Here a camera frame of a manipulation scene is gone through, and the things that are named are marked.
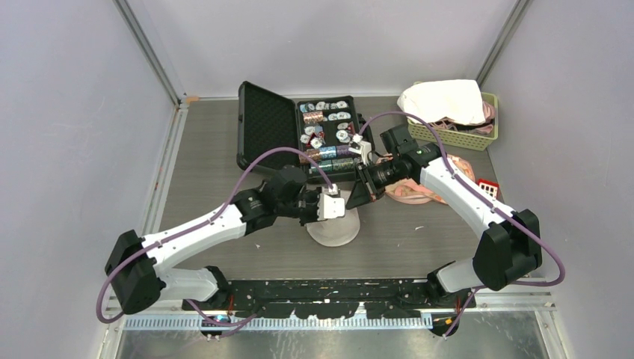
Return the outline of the floral mesh laundry bag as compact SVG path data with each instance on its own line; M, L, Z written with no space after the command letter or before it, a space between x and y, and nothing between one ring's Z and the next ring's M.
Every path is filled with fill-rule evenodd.
M466 175L472 182L475 182L472 165L467 160L451 154L448 155L448 158L462 174ZM422 205L430 202L446 204L441 196L416 183L413 179L402 179L392 185L387 185L385 195L397 202L409 205Z

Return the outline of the white bra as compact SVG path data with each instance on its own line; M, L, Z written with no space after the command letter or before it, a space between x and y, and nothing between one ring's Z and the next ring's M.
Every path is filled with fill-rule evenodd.
M450 119L474 126L485 122L480 87L472 79L420 82L401 93L397 106L426 123Z

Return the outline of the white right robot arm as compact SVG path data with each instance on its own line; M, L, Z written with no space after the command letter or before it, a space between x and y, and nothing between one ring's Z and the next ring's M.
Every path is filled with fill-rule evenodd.
M533 212L515 211L492 198L464 178L437 144L418 145L405 125L383 132L381 140L391 157L375 164L369 159L371 144L359 134L351 138L349 150L360 155L360 160L347 209L375 202L388 185L411 179L439 195L479 238L472 258L428 274L426 293L433 305L447 306L466 288L499 291L541 266L541 246L534 239L539 221Z

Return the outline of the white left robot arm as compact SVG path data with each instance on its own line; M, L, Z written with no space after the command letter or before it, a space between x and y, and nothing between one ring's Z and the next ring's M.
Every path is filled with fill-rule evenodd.
M177 227L145 236L134 230L121 234L105 273L123 313L140 313L171 300L223 308L230 285L218 267L191 270L177 265L220 243L270 227L279 217L297 218L302 225L322 220L325 199L337 192L335 185L308 189L305 173L289 167Z

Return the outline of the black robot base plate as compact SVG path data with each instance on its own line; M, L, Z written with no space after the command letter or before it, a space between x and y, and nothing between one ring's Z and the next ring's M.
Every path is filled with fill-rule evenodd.
M369 319L407 319L421 310L456 314L474 307L471 290L434 297L425 280L231 280L218 293L194 305L201 310L231 312L240 318L349 319L364 310Z

